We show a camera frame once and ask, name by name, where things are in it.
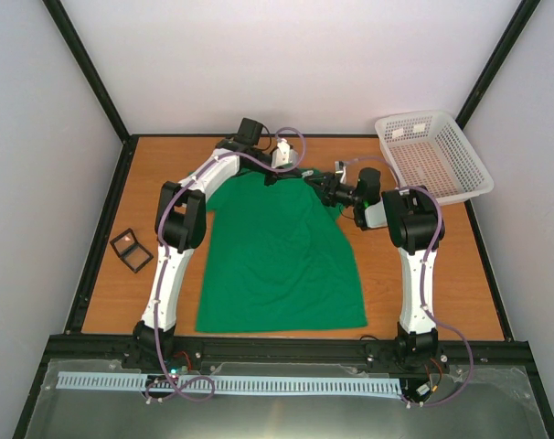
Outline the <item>black open brooch box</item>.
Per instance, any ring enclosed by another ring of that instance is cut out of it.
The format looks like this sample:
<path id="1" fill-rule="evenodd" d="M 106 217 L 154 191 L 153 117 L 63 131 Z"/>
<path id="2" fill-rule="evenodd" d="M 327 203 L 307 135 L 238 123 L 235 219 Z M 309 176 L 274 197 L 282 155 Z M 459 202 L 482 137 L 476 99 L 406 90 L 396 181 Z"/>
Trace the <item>black open brooch box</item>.
<path id="1" fill-rule="evenodd" d="M 131 228 L 110 240 L 117 258 L 133 273 L 139 273 L 154 256 L 140 243 Z"/>

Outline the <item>right black frame post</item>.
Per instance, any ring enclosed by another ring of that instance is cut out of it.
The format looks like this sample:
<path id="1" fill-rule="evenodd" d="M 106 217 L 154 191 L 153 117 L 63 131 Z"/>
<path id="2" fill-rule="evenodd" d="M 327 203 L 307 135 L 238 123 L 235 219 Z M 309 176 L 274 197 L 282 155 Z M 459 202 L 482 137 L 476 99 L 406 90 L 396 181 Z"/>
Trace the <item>right black frame post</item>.
<path id="1" fill-rule="evenodd" d="M 540 0 L 522 0 L 519 2 L 455 118 L 456 124 L 462 130 L 471 120 L 540 3 Z"/>

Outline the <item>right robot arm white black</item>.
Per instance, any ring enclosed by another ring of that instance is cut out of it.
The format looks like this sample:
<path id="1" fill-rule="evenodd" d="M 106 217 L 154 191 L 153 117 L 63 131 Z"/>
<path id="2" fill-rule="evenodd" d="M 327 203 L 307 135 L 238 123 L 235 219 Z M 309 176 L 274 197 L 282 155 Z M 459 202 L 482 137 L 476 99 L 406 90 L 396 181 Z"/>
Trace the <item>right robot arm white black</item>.
<path id="1" fill-rule="evenodd" d="M 438 204 L 423 187 L 383 191 L 381 173 L 364 167 L 357 183 L 346 182 L 346 170 L 304 175 L 322 204 L 353 210 L 361 230 L 388 228 L 399 251 L 402 306 L 395 338 L 395 358 L 402 367 L 413 368 L 437 355 L 439 336 L 432 304 L 433 269 L 444 223 Z"/>

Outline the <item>white perforated plastic basket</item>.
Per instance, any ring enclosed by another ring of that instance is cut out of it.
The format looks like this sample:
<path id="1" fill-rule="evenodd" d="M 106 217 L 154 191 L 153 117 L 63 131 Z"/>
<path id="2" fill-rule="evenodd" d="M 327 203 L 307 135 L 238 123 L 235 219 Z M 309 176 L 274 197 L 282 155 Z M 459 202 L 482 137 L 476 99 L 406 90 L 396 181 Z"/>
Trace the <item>white perforated plastic basket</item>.
<path id="1" fill-rule="evenodd" d="M 406 112 L 375 122 L 380 150 L 403 186 L 424 186 L 440 205 L 489 193 L 495 184 L 450 114 Z"/>

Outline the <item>green t-shirt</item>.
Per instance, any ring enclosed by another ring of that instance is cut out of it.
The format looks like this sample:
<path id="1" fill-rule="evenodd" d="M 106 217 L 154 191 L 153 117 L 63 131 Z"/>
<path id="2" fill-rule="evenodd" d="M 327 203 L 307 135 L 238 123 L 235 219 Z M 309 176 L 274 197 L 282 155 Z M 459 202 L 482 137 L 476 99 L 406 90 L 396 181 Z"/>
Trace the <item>green t-shirt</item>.
<path id="1" fill-rule="evenodd" d="M 368 323 L 357 262 L 324 206 L 300 178 L 267 186 L 232 177 L 207 203 L 213 214 L 197 311 L 202 333 L 337 330 Z"/>

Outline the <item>black aluminium rail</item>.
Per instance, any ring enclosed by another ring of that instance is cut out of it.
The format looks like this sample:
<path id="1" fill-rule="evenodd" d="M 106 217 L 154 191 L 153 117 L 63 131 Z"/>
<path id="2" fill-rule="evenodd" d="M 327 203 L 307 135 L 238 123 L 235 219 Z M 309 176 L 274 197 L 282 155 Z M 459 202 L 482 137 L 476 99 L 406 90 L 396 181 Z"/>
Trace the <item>black aluminium rail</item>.
<path id="1" fill-rule="evenodd" d="M 172 354 L 164 363 L 169 368 L 186 365 L 205 374 L 225 362 L 332 364 L 372 373 L 406 374 L 422 373 L 430 358 L 424 354 L 401 363 L 394 342 L 371 339 L 175 337 Z M 157 356 L 127 336 L 52 336 L 40 364 L 46 366 L 53 359 L 114 359 L 125 369 L 160 369 Z"/>

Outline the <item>small circuit board with led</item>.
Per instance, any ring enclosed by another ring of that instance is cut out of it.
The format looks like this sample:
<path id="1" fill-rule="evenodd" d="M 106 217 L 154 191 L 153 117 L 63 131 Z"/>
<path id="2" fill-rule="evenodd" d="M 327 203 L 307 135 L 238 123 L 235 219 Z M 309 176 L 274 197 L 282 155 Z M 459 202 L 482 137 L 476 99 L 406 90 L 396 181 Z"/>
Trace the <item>small circuit board with led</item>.
<path id="1" fill-rule="evenodd" d="M 168 373 L 172 376 L 186 374 L 192 370 L 192 361 L 185 351 L 179 351 L 165 361 Z"/>

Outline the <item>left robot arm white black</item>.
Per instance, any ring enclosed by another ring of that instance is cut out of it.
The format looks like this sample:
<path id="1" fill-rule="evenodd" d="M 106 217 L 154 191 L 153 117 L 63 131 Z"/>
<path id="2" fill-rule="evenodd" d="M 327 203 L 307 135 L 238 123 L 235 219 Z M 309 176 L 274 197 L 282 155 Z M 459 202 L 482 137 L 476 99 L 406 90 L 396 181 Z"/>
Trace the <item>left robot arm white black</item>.
<path id="1" fill-rule="evenodd" d="M 217 143 L 194 172 L 178 182 L 166 182 L 155 219 L 157 261 L 154 282 L 133 338 L 155 368 L 168 366 L 175 356 L 176 308 L 186 268 L 207 231 L 208 199 L 240 170 L 265 176 L 301 175 L 307 143 L 292 127 L 276 131 L 276 149 L 266 154 L 257 147 L 259 135 L 251 119 L 243 119 L 236 134 Z"/>

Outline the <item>left black frame post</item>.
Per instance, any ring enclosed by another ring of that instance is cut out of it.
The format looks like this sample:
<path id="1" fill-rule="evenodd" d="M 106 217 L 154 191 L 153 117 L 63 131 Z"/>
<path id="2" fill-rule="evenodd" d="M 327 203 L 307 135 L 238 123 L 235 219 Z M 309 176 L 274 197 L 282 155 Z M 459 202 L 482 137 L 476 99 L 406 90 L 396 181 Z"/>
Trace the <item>left black frame post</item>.
<path id="1" fill-rule="evenodd" d="M 91 87 L 91 90 L 107 117 L 113 131 L 116 133 L 121 143 L 126 144 L 131 138 L 131 135 L 126 128 L 121 115 L 116 109 L 112 97 L 108 93 L 88 50 L 84 46 L 78 31 L 69 17 L 65 6 L 59 0 L 43 0 L 42 3 L 66 43 L 69 52 L 75 59 L 82 75 Z"/>

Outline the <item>black frame post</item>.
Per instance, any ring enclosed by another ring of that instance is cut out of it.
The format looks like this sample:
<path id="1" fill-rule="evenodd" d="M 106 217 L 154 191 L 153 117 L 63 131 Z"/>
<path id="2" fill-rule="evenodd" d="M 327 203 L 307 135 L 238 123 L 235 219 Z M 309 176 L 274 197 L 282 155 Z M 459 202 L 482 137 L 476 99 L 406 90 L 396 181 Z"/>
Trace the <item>black frame post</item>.
<path id="1" fill-rule="evenodd" d="M 84 46 L 78 31 L 69 17 L 65 6 L 59 0 L 43 0 L 42 3 L 66 43 L 69 52 L 75 59 L 82 75 L 91 87 L 91 90 L 107 117 L 113 131 L 116 133 L 121 143 L 126 144 L 131 138 L 131 135 L 126 128 L 121 115 L 116 109 L 112 97 L 108 93 L 88 50 Z"/>
<path id="2" fill-rule="evenodd" d="M 519 2 L 455 118 L 456 124 L 462 130 L 471 120 L 540 3 L 540 0 L 522 0 Z"/>

